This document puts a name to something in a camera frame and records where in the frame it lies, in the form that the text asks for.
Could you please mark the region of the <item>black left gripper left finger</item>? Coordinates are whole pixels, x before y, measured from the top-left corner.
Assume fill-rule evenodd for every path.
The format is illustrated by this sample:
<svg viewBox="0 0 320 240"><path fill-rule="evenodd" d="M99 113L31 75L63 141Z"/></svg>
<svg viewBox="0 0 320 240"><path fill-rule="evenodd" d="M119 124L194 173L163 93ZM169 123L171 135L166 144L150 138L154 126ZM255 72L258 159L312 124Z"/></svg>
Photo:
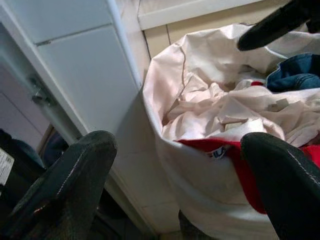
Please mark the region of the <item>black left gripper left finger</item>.
<svg viewBox="0 0 320 240"><path fill-rule="evenodd" d="M73 143L13 208L0 240L86 240L117 150L104 130Z"/></svg>

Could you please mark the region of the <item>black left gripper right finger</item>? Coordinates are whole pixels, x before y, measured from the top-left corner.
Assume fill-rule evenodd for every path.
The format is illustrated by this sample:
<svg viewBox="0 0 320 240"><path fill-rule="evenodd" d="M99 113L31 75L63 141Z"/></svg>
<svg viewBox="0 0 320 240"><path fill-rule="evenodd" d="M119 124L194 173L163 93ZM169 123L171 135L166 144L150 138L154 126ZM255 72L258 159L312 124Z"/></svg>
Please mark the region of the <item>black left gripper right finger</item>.
<svg viewBox="0 0 320 240"><path fill-rule="evenodd" d="M280 240L320 240L320 168L267 133L248 133L240 145Z"/></svg>

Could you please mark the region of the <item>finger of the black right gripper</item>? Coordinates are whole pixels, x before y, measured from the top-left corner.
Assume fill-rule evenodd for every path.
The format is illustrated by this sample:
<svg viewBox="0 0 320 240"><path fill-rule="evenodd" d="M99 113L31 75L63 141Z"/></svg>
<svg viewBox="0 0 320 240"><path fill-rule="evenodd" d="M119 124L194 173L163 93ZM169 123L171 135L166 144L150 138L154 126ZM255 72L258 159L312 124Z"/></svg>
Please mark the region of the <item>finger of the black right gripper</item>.
<svg viewBox="0 0 320 240"><path fill-rule="evenodd" d="M320 33L320 15L314 15L306 22L307 31L310 34Z"/></svg>
<svg viewBox="0 0 320 240"><path fill-rule="evenodd" d="M291 0L246 31L237 49L250 51L264 47L320 15L320 0Z"/></svg>

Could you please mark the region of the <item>blue denim jeans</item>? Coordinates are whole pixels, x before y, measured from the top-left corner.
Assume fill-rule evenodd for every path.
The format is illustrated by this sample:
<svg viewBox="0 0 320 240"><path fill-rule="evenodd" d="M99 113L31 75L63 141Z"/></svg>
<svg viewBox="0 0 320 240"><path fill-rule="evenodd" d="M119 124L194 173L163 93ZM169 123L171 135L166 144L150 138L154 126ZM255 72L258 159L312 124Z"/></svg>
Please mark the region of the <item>blue denim jeans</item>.
<svg viewBox="0 0 320 240"><path fill-rule="evenodd" d="M320 54L299 54L279 63L266 87L275 93L320 88Z"/></svg>

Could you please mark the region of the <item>red garment with logo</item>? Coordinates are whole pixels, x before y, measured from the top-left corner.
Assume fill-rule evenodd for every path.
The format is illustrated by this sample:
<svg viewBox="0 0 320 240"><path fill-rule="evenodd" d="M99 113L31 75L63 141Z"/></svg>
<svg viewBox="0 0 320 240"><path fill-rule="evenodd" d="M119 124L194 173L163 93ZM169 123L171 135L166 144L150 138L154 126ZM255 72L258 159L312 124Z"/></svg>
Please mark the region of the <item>red garment with logo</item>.
<svg viewBox="0 0 320 240"><path fill-rule="evenodd" d="M255 177L248 163L242 157L241 144L239 141L228 141L222 138L203 138L181 139L178 142L205 152L215 160L220 160L223 157L230 158L247 201L258 213L266 214Z"/></svg>

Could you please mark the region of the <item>dark appliance with label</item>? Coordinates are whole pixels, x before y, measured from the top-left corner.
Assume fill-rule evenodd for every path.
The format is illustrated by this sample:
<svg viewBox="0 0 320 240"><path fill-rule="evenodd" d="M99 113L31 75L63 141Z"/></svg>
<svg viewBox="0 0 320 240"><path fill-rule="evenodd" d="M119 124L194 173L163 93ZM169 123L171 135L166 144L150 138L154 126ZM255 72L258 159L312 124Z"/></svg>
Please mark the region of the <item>dark appliance with label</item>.
<svg viewBox="0 0 320 240"><path fill-rule="evenodd" d="M0 201L14 207L31 185L51 167L69 145L58 132L52 134L41 154L26 142L0 129L0 150L12 165L6 183L0 183Z"/></svg>

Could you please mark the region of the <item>cream fabric laundry bag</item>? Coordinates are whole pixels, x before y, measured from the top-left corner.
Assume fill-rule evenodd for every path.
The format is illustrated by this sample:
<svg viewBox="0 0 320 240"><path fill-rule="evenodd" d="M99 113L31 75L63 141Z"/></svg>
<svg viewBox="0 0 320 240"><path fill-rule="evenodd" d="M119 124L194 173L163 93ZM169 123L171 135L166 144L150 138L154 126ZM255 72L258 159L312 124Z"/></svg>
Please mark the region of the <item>cream fabric laundry bag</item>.
<svg viewBox="0 0 320 240"><path fill-rule="evenodd" d="M167 114L180 101L198 103L252 86L267 88L267 77L279 63L301 54L320 55L320 34L302 31L240 51L236 43L248 29L231 24L188 33L153 57L146 75L144 105L157 154L178 202L180 228L188 239L280 239L267 213L249 204L229 157L213 159L162 135ZM320 132L295 147L320 168Z"/></svg>

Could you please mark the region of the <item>metal door hinge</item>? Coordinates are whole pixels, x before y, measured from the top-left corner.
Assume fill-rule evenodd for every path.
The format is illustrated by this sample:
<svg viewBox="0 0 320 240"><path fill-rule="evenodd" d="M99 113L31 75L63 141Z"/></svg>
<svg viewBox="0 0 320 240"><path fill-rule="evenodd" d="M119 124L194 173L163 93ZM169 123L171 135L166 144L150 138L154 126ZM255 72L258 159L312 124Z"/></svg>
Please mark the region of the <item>metal door hinge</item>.
<svg viewBox="0 0 320 240"><path fill-rule="evenodd" d="M50 91L43 85L42 81L37 76L31 76L29 78L32 87L33 94L32 100L37 104L43 104L47 106L54 106L56 101L51 95Z"/></svg>

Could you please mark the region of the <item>cream crumpled cloth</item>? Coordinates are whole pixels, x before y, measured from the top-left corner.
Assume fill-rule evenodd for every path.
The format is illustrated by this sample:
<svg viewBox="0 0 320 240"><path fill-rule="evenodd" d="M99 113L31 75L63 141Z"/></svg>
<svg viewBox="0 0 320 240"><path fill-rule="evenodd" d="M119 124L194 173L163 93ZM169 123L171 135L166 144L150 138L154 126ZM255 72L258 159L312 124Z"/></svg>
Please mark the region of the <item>cream crumpled cloth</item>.
<svg viewBox="0 0 320 240"><path fill-rule="evenodd" d="M320 132L320 88L272 93L250 86L200 102L180 101L167 118L162 136L171 141L238 142L247 133L263 132L301 147Z"/></svg>

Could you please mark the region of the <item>white cabinet door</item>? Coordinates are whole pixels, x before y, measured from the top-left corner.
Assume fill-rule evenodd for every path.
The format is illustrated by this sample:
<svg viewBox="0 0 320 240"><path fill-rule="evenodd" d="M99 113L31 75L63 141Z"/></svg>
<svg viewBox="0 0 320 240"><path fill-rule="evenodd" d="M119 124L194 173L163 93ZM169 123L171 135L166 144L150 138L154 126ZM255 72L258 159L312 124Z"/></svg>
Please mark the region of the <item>white cabinet door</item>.
<svg viewBox="0 0 320 240"><path fill-rule="evenodd" d="M79 130L118 134L139 77L117 0L0 0L0 10Z"/></svg>

